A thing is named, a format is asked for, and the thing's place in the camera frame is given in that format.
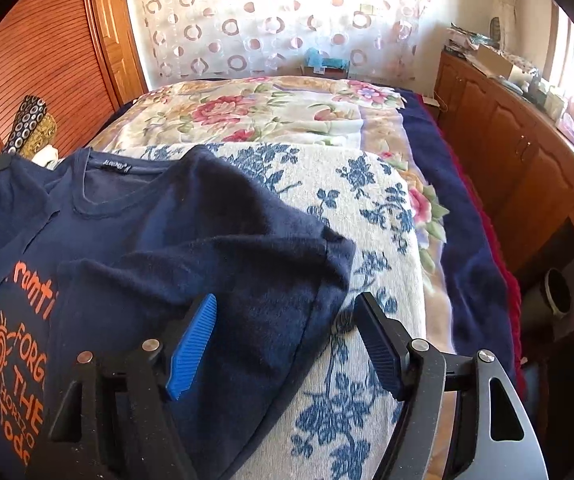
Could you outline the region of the navy printed t-shirt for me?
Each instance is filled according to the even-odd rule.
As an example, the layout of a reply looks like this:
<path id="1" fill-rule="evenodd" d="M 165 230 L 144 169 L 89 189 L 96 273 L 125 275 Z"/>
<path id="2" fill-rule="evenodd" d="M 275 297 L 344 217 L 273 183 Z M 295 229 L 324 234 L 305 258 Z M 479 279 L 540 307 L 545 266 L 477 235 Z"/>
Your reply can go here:
<path id="1" fill-rule="evenodd" d="M 352 240 L 196 146 L 152 162 L 81 150 L 0 172 L 0 479 L 24 478 L 82 352 L 121 356 L 212 295 L 191 389 L 171 404 L 196 474 L 229 479 L 319 356 Z"/>

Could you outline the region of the blue floral white blanket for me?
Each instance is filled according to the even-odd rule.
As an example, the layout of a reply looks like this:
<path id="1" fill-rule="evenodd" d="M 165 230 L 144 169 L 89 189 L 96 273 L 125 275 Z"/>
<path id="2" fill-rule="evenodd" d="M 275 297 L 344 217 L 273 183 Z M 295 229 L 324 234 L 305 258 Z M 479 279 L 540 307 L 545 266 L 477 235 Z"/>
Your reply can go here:
<path id="1" fill-rule="evenodd" d="M 198 296 L 217 322 L 173 434 L 202 479 L 365 479 L 400 405 L 380 385 L 353 318 L 357 246 L 208 146 L 173 159 L 120 154 L 129 178 L 176 171 L 146 210 L 155 240 L 117 262 L 101 342 L 165 348 Z"/>

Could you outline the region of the navy blue bed sheet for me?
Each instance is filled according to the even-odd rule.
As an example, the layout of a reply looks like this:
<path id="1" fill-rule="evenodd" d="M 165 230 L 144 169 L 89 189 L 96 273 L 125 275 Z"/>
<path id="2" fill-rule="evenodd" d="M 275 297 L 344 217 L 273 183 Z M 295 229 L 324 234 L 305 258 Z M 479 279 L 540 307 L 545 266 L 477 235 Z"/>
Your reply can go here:
<path id="1" fill-rule="evenodd" d="M 416 165 L 448 210 L 440 263 L 452 306 L 455 350 L 465 356 L 491 350 L 515 378 L 519 344 L 511 322 L 518 313 L 518 285 L 506 269 L 491 221 L 423 100 L 411 90 L 400 93 L 405 100 L 403 126 Z"/>

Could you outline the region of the long wooden side cabinet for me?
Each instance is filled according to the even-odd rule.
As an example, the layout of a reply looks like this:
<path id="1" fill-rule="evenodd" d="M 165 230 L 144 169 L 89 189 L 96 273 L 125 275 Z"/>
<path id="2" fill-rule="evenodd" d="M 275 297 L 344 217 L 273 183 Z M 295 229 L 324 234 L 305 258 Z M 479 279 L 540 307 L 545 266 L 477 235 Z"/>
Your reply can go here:
<path id="1" fill-rule="evenodd" d="M 509 270 L 520 281 L 566 253 L 574 229 L 574 146 L 529 102 L 443 52 L 434 96 L 439 125 L 491 219 Z"/>

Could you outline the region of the floral pink quilt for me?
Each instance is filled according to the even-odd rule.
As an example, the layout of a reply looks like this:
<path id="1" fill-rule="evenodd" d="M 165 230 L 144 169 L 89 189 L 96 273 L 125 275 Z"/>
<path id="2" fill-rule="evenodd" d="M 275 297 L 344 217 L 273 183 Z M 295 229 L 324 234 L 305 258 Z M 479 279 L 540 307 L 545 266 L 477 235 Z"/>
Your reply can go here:
<path id="1" fill-rule="evenodd" d="M 355 80 L 280 76 L 170 84 L 136 99 L 97 151 L 173 159 L 208 146 L 357 246 L 350 290 L 442 350 L 452 306 L 440 259 L 450 212 L 403 116 L 418 101 Z"/>

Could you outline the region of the black circle pattern pillow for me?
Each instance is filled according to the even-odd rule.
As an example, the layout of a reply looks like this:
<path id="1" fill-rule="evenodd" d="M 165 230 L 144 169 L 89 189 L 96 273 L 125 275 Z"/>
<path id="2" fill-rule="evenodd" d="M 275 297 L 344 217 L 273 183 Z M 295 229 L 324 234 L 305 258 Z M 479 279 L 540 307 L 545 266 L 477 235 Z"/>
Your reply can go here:
<path id="1" fill-rule="evenodd" d="M 55 119 L 48 113 L 48 104 L 38 96 L 25 96 L 13 120 L 13 127 L 0 154 L 0 170 L 10 155 L 33 159 L 56 134 Z"/>

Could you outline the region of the blue toy on box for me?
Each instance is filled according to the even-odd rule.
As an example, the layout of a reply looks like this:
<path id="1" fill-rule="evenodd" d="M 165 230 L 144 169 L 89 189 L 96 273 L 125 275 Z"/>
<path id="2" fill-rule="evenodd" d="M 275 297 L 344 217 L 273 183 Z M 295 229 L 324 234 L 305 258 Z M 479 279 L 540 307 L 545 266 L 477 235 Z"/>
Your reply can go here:
<path id="1" fill-rule="evenodd" d="M 347 72 L 350 68 L 350 62 L 343 58 L 330 58 L 323 51 L 310 48 L 305 52 L 304 66 L 311 68 L 314 73 L 320 74 L 327 72 L 327 70 Z"/>

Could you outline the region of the cardboard box on cabinet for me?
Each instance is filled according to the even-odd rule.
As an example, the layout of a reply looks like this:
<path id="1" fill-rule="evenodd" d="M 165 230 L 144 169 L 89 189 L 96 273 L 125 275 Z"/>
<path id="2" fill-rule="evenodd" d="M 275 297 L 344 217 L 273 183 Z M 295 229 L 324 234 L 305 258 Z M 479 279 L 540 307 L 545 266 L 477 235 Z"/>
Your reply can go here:
<path id="1" fill-rule="evenodd" d="M 522 74 L 522 70 L 516 64 L 489 46 L 480 46 L 474 58 L 492 75 L 502 76 L 509 80 L 516 79 Z"/>

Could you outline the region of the circle pattern sheer curtain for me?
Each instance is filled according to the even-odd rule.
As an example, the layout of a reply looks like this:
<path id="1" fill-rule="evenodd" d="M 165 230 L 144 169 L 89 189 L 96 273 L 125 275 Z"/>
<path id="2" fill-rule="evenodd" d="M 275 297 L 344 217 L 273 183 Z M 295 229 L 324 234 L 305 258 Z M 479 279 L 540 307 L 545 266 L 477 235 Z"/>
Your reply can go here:
<path id="1" fill-rule="evenodd" d="M 127 0 L 147 84 L 299 73 L 310 48 L 352 77 L 414 79 L 431 0 Z"/>

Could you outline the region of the wooden slatted wardrobe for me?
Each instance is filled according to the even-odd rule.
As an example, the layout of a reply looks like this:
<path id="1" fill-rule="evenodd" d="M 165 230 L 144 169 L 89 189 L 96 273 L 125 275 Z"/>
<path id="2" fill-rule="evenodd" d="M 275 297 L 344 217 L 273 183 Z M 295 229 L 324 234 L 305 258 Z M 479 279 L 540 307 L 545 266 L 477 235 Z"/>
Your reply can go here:
<path id="1" fill-rule="evenodd" d="M 48 104 L 68 155 L 145 91 L 127 0 L 19 0 L 0 23 L 0 151 L 24 96 Z"/>

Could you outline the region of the beige side window curtain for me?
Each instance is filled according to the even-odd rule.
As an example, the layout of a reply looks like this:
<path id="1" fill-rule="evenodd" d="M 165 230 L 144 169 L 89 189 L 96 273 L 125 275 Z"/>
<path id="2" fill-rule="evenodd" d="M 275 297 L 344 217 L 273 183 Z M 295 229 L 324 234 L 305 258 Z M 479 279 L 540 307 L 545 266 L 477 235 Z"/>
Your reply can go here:
<path id="1" fill-rule="evenodd" d="M 496 18 L 500 50 L 515 55 L 524 55 L 524 0 L 493 0 L 492 18 Z"/>

